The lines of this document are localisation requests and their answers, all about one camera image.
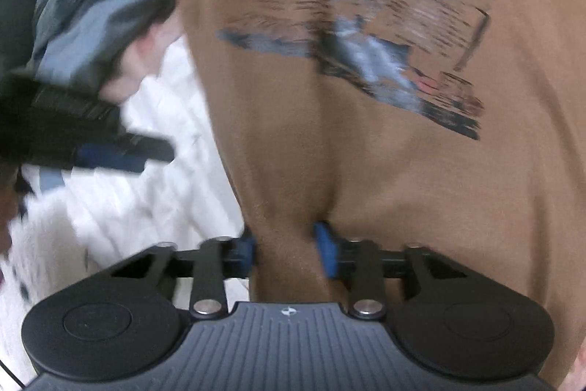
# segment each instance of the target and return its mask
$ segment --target white cloth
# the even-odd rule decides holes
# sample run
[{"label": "white cloth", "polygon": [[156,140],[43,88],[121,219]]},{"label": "white cloth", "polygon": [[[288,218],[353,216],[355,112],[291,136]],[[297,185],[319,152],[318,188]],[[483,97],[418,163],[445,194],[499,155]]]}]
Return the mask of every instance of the white cloth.
[{"label": "white cloth", "polygon": [[[139,176],[74,170],[65,187],[31,199],[27,219],[12,225],[14,244],[8,262],[0,264],[6,278],[0,287],[0,359],[24,382],[34,378],[20,341],[24,315],[34,303],[95,271],[94,261],[104,268],[162,241],[192,249],[242,231],[185,39],[167,49],[160,76],[143,81],[124,105],[123,118],[129,130],[170,137],[176,159],[169,165],[149,163]],[[181,280],[176,306],[186,308],[189,291],[189,281]],[[247,281],[227,281],[226,292],[230,305],[248,300]],[[0,386],[18,388],[2,370]]]}]

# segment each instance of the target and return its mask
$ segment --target black cable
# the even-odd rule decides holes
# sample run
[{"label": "black cable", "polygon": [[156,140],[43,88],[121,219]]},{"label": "black cable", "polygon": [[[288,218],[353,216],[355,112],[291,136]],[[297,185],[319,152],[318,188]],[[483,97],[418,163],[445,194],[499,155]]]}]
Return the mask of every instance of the black cable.
[{"label": "black cable", "polygon": [[7,367],[7,366],[6,366],[4,363],[2,363],[2,360],[1,360],[1,359],[0,359],[0,367],[1,367],[1,368],[2,368],[2,369],[3,369],[3,370],[4,370],[4,371],[5,371],[7,374],[8,374],[8,376],[10,376],[10,377],[11,377],[11,378],[14,380],[14,382],[15,382],[16,384],[18,384],[18,385],[21,387],[21,389],[24,389],[24,388],[25,388],[25,386],[24,386],[24,384],[22,383],[22,381],[21,381],[21,380],[19,380],[19,379],[18,379],[18,378],[17,378],[17,377],[14,375],[14,373],[8,369],[8,367]]}]

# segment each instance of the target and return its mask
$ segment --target white crosshair logo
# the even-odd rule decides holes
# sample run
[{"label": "white crosshair logo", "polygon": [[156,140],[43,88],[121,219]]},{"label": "white crosshair logo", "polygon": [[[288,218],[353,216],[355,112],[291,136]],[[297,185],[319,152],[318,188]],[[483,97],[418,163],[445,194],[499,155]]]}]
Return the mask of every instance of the white crosshair logo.
[{"label": "white crosshair logo", "polygon": [[297,313],[297,310],[292,306],[286,306],[283,310],[281,310],[281,313],[286,317],[292,317]]}]

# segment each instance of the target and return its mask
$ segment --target t-shirt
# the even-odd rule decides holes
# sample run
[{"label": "t-shirt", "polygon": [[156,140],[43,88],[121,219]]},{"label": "t-shirt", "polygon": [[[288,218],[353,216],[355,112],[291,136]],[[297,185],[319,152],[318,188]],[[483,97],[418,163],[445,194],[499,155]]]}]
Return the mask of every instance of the t-shirt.
[{"label": "t-shirt", "polygon": [[424,243],[586,333],[583,0],[180,0],[262,300],[337,299],[316,220]]}]

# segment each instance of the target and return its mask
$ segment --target gray ribbed plate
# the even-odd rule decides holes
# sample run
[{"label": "gray ribbed plate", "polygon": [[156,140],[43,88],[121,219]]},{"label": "gray ribbed plate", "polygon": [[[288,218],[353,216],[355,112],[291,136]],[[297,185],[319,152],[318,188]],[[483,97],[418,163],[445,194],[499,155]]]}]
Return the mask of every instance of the gray ribbed plate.
[{"label": "gray ribbed plate", "polygon": [[27,390],[553,391],[535,376],[467,384],[435,375],[380,324],[347,317],[335,303],[240,303],[224,320],[194,325],[171,357],[139,376],[99,384],[43,375]]}]

